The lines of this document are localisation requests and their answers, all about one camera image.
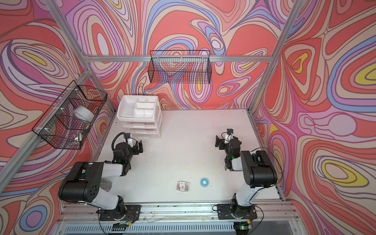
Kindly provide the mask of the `white plastic drawer organizer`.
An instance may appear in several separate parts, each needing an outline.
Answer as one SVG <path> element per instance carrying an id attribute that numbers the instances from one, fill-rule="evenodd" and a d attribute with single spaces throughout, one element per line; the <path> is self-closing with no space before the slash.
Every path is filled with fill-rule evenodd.
<path id="1" fill-rule="evenodd" d="M 124 95 L 117 109 L 117 119 L 132 135 L 161 138 L 164 122 L 157 96 Z"/>

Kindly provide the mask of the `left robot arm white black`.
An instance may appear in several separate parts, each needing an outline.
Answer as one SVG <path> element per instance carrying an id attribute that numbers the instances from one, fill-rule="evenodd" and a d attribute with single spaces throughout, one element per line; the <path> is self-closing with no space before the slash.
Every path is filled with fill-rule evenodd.
<path id="1" fill-rule="evenodd" d="M 140 205 L 127 206 L 120 195 L 111 194 L 100 184 L 111 177 L 125 176 L 134 155 L 143 153 L 142 141 L 133 138 L 112 144 L 112 161 L 77 162 L 59 186 L 58 197 L 69 203 L 89 204 L 98 208 L 99 221 L 124 221 L 128 225 L 139 219 Z"/>

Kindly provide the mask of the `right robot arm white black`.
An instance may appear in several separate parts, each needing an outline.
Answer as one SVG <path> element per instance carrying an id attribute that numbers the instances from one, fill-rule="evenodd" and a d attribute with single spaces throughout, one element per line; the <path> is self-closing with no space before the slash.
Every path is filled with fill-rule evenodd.
<path id="1" fill-rule="evenodd" d="M 232 172 L 242 172 L 244 184 L 228 204 L 217 204 L 213 208 L 217 212 L 218 219 L 257 219 L 254 199 L 261 190 L 275 186 L 278 174 L 266 151 L 255 149 L 254 151 L 242 151 L 242 142 L 233 135 L 225 138 L 216 137 L 215 147 L 224 150 L 225 169 Z"/>

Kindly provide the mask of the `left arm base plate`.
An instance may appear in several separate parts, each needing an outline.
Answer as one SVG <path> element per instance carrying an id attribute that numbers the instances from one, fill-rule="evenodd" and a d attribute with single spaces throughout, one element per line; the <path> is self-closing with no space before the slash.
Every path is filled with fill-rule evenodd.
<path id="1" fill-rule="evenodd" d="M 135 222 L 139 220 L 140 213 L 141 205 L 125 205 L 124 208 L 97 211 L 100 221 Z"/>

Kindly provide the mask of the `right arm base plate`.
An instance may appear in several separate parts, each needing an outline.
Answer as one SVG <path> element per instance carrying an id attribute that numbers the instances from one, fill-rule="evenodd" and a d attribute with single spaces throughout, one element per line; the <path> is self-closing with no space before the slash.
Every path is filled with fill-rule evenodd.
<path id="1" fill-rule="evenodd" d="M 217 204 L 212 209 L 217 212 L 219 220 L 247 219 L 253 221 L 258 218 L 254 205 L 242 207 L 236 204 Z"/>

